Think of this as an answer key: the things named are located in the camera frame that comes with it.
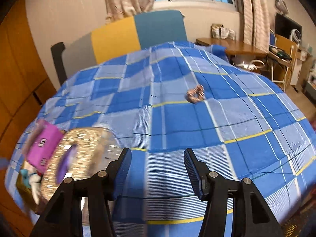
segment window sill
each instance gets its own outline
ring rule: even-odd
[[[204,8],[220,11],[239,13],[236,6],[230,3],[216,2],[212,0],[163,0],[155,1],[153,10],[176,9],[176,8]]]

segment purple pouch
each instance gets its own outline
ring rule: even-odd
[[[56,126],[45,121],[42,131],[37,135],[29,152],[26,154],[26,160],[35,167],[39,173],[44,174],[47,162],[53,155],[62,137],[63,134]]]

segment plaid bedsheet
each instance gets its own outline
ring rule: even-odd
[[[188,103],[185,94],[197,84],[206,100]],[[108,127],[121,148],[131,148],[113,213],[117,236],[198,236],[206,203],[194,196],[184,167],[188,147],[228,179],[251,178],[279,222],[316,181],[316,135],[288,96],[267,78],[189,42],[164,43],[77,72],[38,118],[64,130]],[[33,125],[18,141],[5,178],[21,209],[15,183]],[[229,200],[225,236],[232,211]]]

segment striped fabric pattern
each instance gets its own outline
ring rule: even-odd
[[[185,95],[197,84],[205,100],[191,104]],[[316,181],[316,134],[287,95],[189,42],[152,46],[77,72],[38,118],[64,130],[107,127],[121,148],[132,150],[112,215],[117,236],[198,236],[206,202],[191,187],[186,148],[227,179],[251,178],[280,222]],[[22,209],[15,182],[33,126],[18,141],[5,179]],[[232,212],[229,199],[225,236]]]

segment wooden wardrobe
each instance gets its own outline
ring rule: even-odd
[[[33,43],[25,0],[17,0],[0,25],[0,158],[10,160],[20,135],[55,93]],[[6,191],[5,172],[0,170],[0,212],[17,236],[29,236],[32,223]]]

